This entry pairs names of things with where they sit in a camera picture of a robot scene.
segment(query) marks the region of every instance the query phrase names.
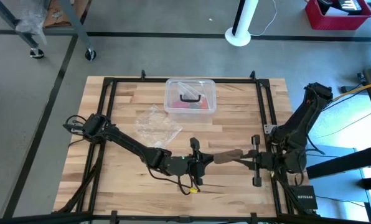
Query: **wooden table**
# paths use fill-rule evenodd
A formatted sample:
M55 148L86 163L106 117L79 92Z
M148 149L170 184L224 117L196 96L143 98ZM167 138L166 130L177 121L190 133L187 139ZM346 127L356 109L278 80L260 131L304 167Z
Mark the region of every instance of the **wooden table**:
M104 77L88 77L78 114L88 117L95 113ZM279 124L291 116L291 105L284 79L270 79L271 92ZM191 153L189 139L200 141L202 152L214 154L231 149L251 149L250 138L263 138L256 86L251 84L217 84L217 111L209 123L181 123L182 131L166 147L174 156ZM107 91L105 109L110 90ZM119 83L111 116L120 130L143 142L135 133L134 121L152 105L163 110L165 83ZM265 99L268 121L270 115ZM74 136L72 141L80 139ZM82 141L68 149L54 210L60 209L75 193L82 181L89 143ZM205 217L275 217L275 206L268 171L261 170L262 187L252 186L254 172L236 162L211 164L206 168L201 193L184 196L177 185L153 179L140 159L108 142L101 171L95 215L165 215ZM189 184L183 176L184 184ZM279 187L281 207L286 211L284 195ZM87 208L90 189L85 197Z

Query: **netgear logo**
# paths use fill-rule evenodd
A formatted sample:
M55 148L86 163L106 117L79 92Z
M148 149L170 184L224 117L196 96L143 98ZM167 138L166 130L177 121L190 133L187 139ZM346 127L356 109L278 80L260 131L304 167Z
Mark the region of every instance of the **netgear logo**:
M299 199L312 199L311 195L298 195Z

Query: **gray floor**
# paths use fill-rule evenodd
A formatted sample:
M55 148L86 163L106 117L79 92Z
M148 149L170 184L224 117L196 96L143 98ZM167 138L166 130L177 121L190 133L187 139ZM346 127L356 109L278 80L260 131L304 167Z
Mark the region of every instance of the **gray floor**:
M278 17L268 35L328 35L371 37L371 19L356 32L311 30L304 1L276 0ZM13 0L6 0L15 8ZM270 21L271 1L260 1L261 11L251 25L259 33ZM232 25L236 1L93 1L85 27L89 31L223 33ZM7 29L0 19L0 29ZM29 48L20 38L0 35L0 215L7 195L19 173L48 94L60 69L70 37L47 37L41 46L42 60L28 57ZM247 77L252 70L259 78L285 78L295 110L309 82L338 87L356 85L355 74L371 67L371 44L353 42L285 42L254 40L236 48L224 39L164 39L135 37L93 37L98 57L84 59L85 47L78 41L55 102L44 137L29 174L15 216L50 213L57 193L70 135L62 128L65 119L76 114L89 75L135 75L145 69L149 76ZM357 137L361 125L371 117L339 134L337 131L371 112L367 96L326 111L311 136L317 144L339 147L368 147ZM318 200L326 217L366 220L347 203Z

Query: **cart wheel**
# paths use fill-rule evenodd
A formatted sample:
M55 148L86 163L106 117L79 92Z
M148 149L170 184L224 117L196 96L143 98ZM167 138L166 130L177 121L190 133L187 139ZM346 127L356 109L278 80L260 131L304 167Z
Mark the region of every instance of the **cart wheel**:
M44 57L44 52L43 50L39 49L37 55L35 54L35 52L33 50L31 50L31 52L29 53L29 56L31 56L32 58L35 58L35 59L41 59Z
M94 58L96 58L96 56L97 56L97 53L96 53L95 50L93 51L93 56L90 54L89 50L86 50L85 57L86 57L87 60L92 62L94 60Z

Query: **red container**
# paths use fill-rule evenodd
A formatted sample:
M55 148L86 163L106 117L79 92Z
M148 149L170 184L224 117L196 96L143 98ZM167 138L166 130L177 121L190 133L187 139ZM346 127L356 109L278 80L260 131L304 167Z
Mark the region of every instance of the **red container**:
M371 17L371 9L365 0L357 0L362 8L360 16L324 16L317 0L310 0L305 8L311 28L316 30L356 30Z

